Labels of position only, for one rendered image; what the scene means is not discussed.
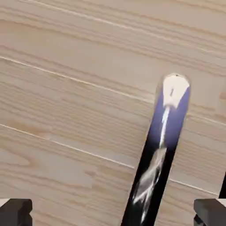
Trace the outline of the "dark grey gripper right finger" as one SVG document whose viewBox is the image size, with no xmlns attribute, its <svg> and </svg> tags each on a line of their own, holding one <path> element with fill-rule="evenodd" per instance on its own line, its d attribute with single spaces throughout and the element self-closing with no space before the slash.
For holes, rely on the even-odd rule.
<svg viewBox="0 0 226 226">
<path fill-rule="evenodd" d="M 226 226 L 226 206 L 217 199 L 196 199 L 193 226 Z"/>
</svg>

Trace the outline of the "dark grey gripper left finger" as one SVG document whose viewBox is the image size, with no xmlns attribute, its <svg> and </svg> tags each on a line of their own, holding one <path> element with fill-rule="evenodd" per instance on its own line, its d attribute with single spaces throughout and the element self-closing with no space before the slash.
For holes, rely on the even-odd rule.
<svg viewBox="0 0 226 226">
<path fill-rule="evenodd" d="M 0 226 L 33 226 L 31 199 L 0 198 Z"/>
</svg>

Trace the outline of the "light wood cabinet door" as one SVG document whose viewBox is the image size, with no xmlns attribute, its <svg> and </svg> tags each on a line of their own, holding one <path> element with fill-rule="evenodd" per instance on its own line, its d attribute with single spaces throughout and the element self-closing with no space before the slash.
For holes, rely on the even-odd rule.
<svg viewBox="0 0 226 226">
<path fill-rule="evenodd" d="M 226 0 L 0 0 L 0 197 L 120 226 L 171 73 L 191 94 L 155 226 L 192 226 L 226 172 Z"/>
</svg>

